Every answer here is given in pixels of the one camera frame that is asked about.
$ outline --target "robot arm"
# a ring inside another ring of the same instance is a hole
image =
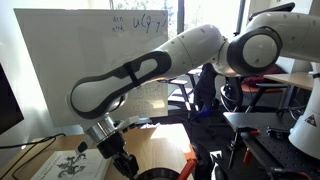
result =
[[[230,42],[216,27],[199,26],[181,33],[152,52],[111,72],[79,80],[68,94],[67,104],[85,134],[93,141],[92,144],[98,144],[97,147],[105,158],[113,157],[119,160],[120,157],[120,167],[117,168],[133,178],[138,171],[135,159],[124,152],[124,141],[117,132],[119,128],[113,126],[113,121],[108,116],[108,112],[121,106],[128,91],[151,81],[184,74],[204,63],[212,63],[215,70],[222,75],[241,76],[265,71],[280,55],[319,62],[319,24],[318,18],[303,14],[264,13],[250,22],[245,33]],[[315,87],[319,87],[319,82],[315,82]],[[312,97],[310,99],[320,99],[318,96]],[[310,123],[305,123],[307,121],[304,120],[309,116],[316,116],[316,121],[320,118],[316,104],[309,102],[306,112],[310,113],[299,120],[305,125],[296,125],[290,135],[290,141],[299,146],[299,149],[304,149],[305,145],[297,144],[307,141],[301,141],[301,138],[297,137],[301,133],[301,130],[296,130],[299,129],[297,126],[313,129],[314,133],[309,135],[314,141],[320,136],[320,131],[314,125],[309,127]],[[303,151],[320,159],[320,146],[314,149],[314,144]],[[79,151],[85,150],[86,146],[85,144]]]

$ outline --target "paper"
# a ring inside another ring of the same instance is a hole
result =
[[[110,160],[104,159],[97,149],[89,149],[81,154],[75,151],[56,151],[42,165],[32,180],[104,179]]]

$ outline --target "black cable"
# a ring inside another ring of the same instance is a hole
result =
[[[34,142],[33,145],[32,145],[15,163],[13,163],[13,165],[0,177],[0,179],[3,179],[3,178],[14,168],[14,166],[17,165],[18,162],[20,162],[20,160],[21,160],[30,150],[32,150],[37,144],[39,144],[39,143],[44,143],[44,142],[49,141],[49,140],[51,140],[51,139],[53,139],[53,138],[54,138],[54,140],[55,140],[55,138],[56,138],[57,136],[61,136],[61,135],[66,136],[64,133],[59,133],[59,134],[56,134],[56,135],[54,135],[54,136],[45,137],[45,138],[41,139],[41,140],[38,141],[38,142]],[[12,175],[13,175],[18,169],[20,169],[22,166],[24,166],[27,162],[30,162],[33,158],[35,158],[37,155],[39,155],[43,150],[45,150],[47,147],[49,147],[49,145],[46,146],[44,149],[42,149],[42,150],[41,150],[39,153],[37,153],[34,157],[30,158],[30,159],[29,159],[28,161],[26,161],[24,164],[22,164],[21,166],[19,166],[19,167],[12,173]]]
[[[50,137],[46,137],[48,139],[43,138],[40,141],[35,141],[35,142],[27,142],[27,143],[15,144],[15,145],[9,145],[9,146],[0,146],[0,149],[10,149],[10,148],[17,148],[17,147],[21,147],[21,146],[27,146],[27,145],[34,145],[34,144],[38,144],[38,143],[43,143],[43,142],[46,142],[46,141],[50,140],[51,139]]]
[[[305,108],[306,108],[306,105],[297,106],[297,107],[288,107],[288,108],[279,109],[276,111],[276,113],[282,116],[285,112],[289,112],[291,117],[295,121],[297,121],[298,118],[303,115],[303,111],[301,110],[304,110]]]
[[[249,91],[250,91],[250,95],[251,95],[251,101],[252,101],[252,99],[253,99],[253,92],[252,92],[252,90],[251,90],[251,86],[248,85],[248,87],[249,87]]]

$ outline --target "sunlight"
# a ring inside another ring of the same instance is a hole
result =
[[[159,108],[164,108],[166,106],[166,103],[163,100],[155,100],[150,102],[153,109],[159,109]]]
[[[190,141],[182,124],[161,125],[155,129],[150,139],[165,138],[179,147],[183,153],[189,153]]]
[[[201,24],[216,26],[227,38],[236,31],[240,1],[185,1],[185,29]]]

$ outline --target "wire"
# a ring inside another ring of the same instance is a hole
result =
[[[3,178],[14,168],[14,166],[16,166],[16,165],[18,164],[18,162],[20,162],[20,160],[21,160],[29,151],[31,151],[37,144],[44,143],[44,142],[46,142],[46,141],[49,141],[49,140],[51,140],[51,139],[54,139],[52,142],[49,143],[49,145],[47,145],[46,147],[44,147],[41,151],[39,151],[36,155],[34,155],[34,156],[33,156],[32,158],[30,158],[29,160],[27,160],[27,161],[26,161],[25,163],[23,163],[21,166],[19,166],[19,167],[12,173],[12,177],[13,177],[14,179],[18,179],[18,178],[16,178],[16,177],[14,177],[14,173],[16,173],[21,167],[23,167],[25,164],[27,164],[27,163],[30,162],[32,159],[34,159],[37,155],[39,155],[43,150],[45,150],[47,147],[49,147],[49,146],[56,140],[56,137],[57,137],[57,136],[61,136],[61,135],[66,136],[64,133],[59,133],[59,134],[56,134],[56,135],[54,135],[54,136],[45,137],[45,138],[41,139],[41,140],[38,141],[38,142],[32,143],[32,146],[31,146],[21,157],[19,157],[19,159],[18,159],[15,163],[13,163],[13,165],[0,177],[0,179],[3,179]]]
[[[249,87],[249,91],[250,91],[250,95],[251,95],[251,100],[253,99],[253,93],[252,93],[252,90],[251,90],[251,86],[247,85]]]
[[[303,106],[297,106],[297,107],[288,107],[288,108],[283,108],[279,109],[276,111],[277,114],[283,115],[285,112],[289,112],[291,117],[297,121],[300,116],[303,115],[303,111],[306,108],[306,105]]]
[[[295,103],[297,103],[299,106],[301,106],[301,103],[296,98],[294,98],[293,100]]]
[[[15,145],[9,145],[9,146],[0,146],[0,149],[10,149],[10,148],[17,148],[17,147],[21,147],[21,146],[34,145],[34,144],[39,144],[39,143],[46,142],[46,141],[48,141],[50,139],[52,139],[52,136],[43,138],[40,141],[35,141],[35,142],[27,142],[27,143],[15,144]]]

